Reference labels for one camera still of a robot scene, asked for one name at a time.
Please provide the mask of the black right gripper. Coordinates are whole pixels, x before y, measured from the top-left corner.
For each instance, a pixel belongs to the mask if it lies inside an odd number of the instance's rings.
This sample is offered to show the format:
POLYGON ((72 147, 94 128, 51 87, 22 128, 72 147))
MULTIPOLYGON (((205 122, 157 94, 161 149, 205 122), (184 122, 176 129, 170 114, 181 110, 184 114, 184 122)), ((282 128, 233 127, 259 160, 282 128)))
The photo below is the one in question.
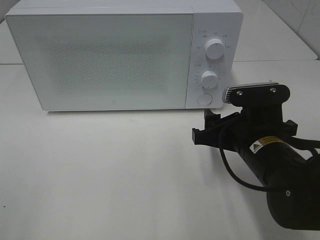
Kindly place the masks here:
POLYGON ((192 129, 192 141, 232 152, 276 151, 290 149, 285 137, 294 137, 297 130, 294 121, 283 121, 280 108, 243 109, 224 117, 207 108, 204 129, 192 129))

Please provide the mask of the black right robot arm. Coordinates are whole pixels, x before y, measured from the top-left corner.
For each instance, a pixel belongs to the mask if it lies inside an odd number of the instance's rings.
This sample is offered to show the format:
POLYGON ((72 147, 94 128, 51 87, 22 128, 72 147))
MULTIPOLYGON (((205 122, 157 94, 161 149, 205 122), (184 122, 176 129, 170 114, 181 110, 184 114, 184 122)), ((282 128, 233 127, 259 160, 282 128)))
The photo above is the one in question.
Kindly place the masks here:
POLYGON ((217 148, 229 175, 240 185, 266 194, 272 218, 283 228, 320 228, 320 143, 296 137, 297 124, 283 121, 279 106, 243 108, 221 117, 204 112, 204 129, 193 129, 196 145, 217 148), (237 153, 259 181, 242 180, 225 152, 237 153))

